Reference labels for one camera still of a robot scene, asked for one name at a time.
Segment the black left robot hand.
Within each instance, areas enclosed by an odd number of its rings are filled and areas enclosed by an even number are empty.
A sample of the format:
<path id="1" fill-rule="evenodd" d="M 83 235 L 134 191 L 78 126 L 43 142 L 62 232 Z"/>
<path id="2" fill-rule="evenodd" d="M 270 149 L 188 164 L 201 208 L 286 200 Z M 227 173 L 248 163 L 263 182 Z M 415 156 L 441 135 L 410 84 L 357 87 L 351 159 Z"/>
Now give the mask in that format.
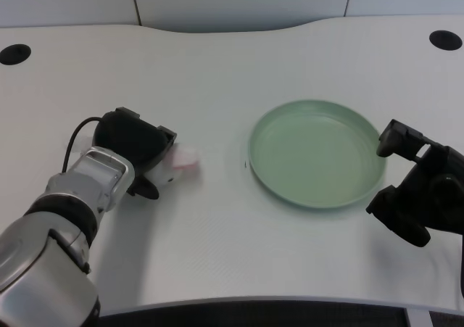
<path id="1" fill-rule="evenodd" d="M 146 174 L 167 156 L 177 133 L 164 127 L 155 127 L 143 121 L 140 115 L 125 108 L 106 113 L 97 124 L 93 145 L 109 149 L 127 159 L 135 170 L 135 178 L 127 193 L 157 200 L 158 188 Z"/>

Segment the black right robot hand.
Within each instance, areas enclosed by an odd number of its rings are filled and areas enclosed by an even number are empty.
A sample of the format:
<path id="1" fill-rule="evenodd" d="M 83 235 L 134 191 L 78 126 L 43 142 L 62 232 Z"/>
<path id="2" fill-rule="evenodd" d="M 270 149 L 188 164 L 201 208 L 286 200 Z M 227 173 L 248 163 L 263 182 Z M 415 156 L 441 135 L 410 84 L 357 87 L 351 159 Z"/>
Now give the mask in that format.
<path id="1" fill-rule="evenodd" d="M 387 186 L 366 208 L 390 231 L 417 247 L 429 229 L 463 234 L 463 155 L 391 120 L 379 137 L 379 157 L 396 154 L 415 163 L 397 187 Z"/>

